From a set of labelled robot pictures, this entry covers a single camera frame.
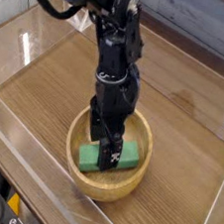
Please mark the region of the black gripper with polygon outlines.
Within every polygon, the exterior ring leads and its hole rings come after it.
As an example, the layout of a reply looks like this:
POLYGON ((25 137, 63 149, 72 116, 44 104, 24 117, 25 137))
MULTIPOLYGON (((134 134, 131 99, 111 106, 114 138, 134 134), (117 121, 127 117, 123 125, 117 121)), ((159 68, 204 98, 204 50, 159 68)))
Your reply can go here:
POLYGON ((97 165, 100 170, 115 168, 122 154, 123 140, 110 141, 114 135, 123 137, 126 118, 133 114, 140 95, 140 75, 135 64, 120 84, 104 84, 97 80, 95 95, 90 99, 90 139, 100 140, 97 165))

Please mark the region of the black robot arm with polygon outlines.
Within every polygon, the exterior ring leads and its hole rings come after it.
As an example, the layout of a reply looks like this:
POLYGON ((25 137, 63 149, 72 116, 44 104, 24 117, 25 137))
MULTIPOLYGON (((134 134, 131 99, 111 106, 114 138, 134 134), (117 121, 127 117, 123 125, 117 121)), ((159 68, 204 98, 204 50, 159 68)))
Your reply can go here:
POLYGON ((95 95, 90 99, 90 138, 98 141, 97 165, 115 168, 120 161, 125 121, 140 95, 137 60, 142 57, 140 0, 65 0, 87 8, 95 25, 99 62, 95 95))

